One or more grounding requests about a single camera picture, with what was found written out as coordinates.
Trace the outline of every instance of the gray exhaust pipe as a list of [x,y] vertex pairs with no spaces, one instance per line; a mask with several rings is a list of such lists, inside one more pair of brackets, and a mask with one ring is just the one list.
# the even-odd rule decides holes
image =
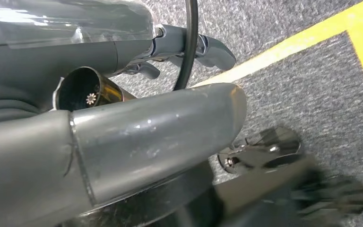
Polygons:
[[49,226],[189,169],[235,139],[246,96],[213,84],[0,123],[0,226]]

